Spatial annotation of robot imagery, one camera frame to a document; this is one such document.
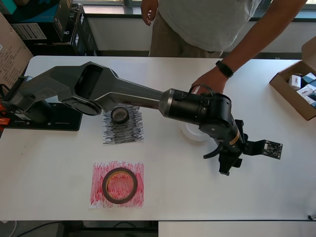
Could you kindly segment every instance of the khaki pants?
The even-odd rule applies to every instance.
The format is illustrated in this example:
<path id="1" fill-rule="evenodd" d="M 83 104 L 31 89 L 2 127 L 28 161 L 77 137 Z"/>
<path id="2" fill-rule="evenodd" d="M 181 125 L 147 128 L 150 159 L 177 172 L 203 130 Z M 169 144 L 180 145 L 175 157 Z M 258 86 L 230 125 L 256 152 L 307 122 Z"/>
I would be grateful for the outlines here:
<path id="1" fill-rule="evenodd" d="M 157 12 L 150 57 L 219 58 L 222 52 L 209 52 L 185 42 Z"/>

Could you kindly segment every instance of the brown tape roll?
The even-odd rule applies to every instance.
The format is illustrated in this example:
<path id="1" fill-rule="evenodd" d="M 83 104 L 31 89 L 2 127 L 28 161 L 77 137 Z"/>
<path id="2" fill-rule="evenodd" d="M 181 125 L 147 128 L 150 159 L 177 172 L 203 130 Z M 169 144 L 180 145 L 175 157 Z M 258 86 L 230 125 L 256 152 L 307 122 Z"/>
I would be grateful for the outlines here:
<path id="1" fill-rule="evenodd" d="M 115 174 L 118 174 L 118 173 L 128 174 L 132 178 L 132 181 L 133 181 L 133 189 L 132 189 L 131 193 L 126 198 L 123 198 L 123 199 L 116 199 L 116 198 L 112 197 L 108 191 L 108 184 L 109 184 L 110 179 Z M 106 176 L 104 177 L 103 182 L 102 182 L 102 192 L 103 192 L 104 197 L 109 202 L 114 203 L 114 204 L 123 204 L 123 203 L 130 201 L 134 197 L 134 195 L 137 191 L 137 185 L 138 185 L 138 183 L 137 183 L 137 178 L 136 178 L 135 174 L 132 171 L 130 171 L 129 169 L 120 167 L 120 168 L 112 169 L 111 171 L 109 171 L 106 174 Z"/>

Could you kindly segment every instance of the window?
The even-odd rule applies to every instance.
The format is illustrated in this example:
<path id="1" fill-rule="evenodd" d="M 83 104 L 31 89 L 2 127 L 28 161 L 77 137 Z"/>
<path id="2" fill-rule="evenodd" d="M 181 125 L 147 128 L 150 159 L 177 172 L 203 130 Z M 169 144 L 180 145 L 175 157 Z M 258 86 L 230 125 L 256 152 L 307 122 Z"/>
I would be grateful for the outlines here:
<path id="1" fill-rule="evenodd" d="M 74 0 L 74 2 L 95 5 L 140 6 L 142 0 Z"/>
<path id="2" fill-rule="evenodd" d="M 258 6 L 258 9 L 268 9 L 272 0 L 262 0 Z M 316 9 L 316 0 L 307 0 L 303 9 Z"/>

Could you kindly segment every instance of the black wristwatch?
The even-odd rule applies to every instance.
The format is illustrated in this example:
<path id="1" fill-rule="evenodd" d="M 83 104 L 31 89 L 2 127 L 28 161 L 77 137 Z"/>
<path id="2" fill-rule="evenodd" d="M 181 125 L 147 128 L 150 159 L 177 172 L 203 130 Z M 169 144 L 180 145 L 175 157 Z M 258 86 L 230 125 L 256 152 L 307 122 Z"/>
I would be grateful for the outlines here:
<path id="1" fill-rule="evenodd" d="M 224 76 L 226 76 L 227 78 L 230 78 L 230 77 L 232 77 L 234 75 L 233 70 L 230 69 L 230 67 L 228 67 L 222 61 L 217 61 L 216 66 L 221 71 L 221 73 L 224 74 Z"/>

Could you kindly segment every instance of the black scribbled paper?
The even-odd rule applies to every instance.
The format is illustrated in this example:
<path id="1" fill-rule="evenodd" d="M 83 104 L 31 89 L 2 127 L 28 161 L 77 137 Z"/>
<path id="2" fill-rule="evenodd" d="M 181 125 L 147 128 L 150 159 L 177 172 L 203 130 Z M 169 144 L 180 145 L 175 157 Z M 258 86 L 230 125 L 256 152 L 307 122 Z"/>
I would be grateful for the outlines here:
<path id="1" fill-rule="evenodd" d="M 143 118 L 140 108 L 132 105 L 118 105 L 116 107 L 126 108 L 129 113 L 129 120 L 123 124 L 115 124 L 111 120 L 111 111 L 103 112 L 103 145 L 143 141 Z"/>

